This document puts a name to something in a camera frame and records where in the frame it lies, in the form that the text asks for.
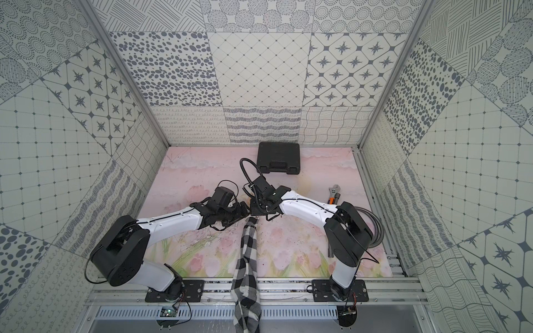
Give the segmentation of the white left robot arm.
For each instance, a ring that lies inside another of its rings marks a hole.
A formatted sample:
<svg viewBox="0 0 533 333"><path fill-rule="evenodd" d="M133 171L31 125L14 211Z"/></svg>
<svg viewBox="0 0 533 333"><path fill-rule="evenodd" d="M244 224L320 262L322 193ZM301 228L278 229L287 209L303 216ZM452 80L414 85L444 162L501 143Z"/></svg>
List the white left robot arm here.
<svg viewBox="0 0 533 333"><path fill-rule="evenodd" d="M116 220L92 250L90 262L112 287L131 282L175 299L181 277L171 266L145 259L147 248L181 233L212 227L218 222L224 230L249 213L245 202L237 202L226 207L193 203L183 210L148 219L137 220L125 215Z"/></svg>

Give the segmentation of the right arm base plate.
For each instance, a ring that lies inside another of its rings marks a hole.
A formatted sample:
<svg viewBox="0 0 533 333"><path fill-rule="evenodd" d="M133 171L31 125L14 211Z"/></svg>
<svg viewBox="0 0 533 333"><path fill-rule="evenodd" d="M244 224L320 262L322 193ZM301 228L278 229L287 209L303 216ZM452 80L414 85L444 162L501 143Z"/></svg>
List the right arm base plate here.
<svg viewBox="0 0 533 333"><path fill-rule="evenodd" d="M310 290L315 302L368 302L369 295L365 281L354 279L343 288L332 279L315 279Z"/></svg>

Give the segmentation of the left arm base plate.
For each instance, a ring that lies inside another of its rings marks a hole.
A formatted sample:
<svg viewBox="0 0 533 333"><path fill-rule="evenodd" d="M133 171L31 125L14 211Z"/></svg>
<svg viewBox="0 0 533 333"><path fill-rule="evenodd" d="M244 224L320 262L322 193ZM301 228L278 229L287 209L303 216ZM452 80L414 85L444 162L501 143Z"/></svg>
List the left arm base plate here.
<svg viewBox="0 0 533 333"><path fill-rule="evenodd" d="M165 291L156 291L149 288L145 297L145 302L176 302L179 300L187 302L201 302L204 280L180 280L173 282Z"/></svg>

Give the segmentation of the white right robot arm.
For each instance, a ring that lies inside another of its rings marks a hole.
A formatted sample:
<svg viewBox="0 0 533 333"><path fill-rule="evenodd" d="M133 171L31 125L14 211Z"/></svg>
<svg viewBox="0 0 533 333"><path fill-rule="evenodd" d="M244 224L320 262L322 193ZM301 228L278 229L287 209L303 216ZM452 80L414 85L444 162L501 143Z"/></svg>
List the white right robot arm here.
<svg viewBox="0 0 533 333"><path fill-rule="evenodd" d="M374 234L355 206L320 203L301 196L288 187L251 187L251 205L259 215L289 215L323 228L336 266L332 285L346 291L356 276L359 262L373 242Z"/></svg>

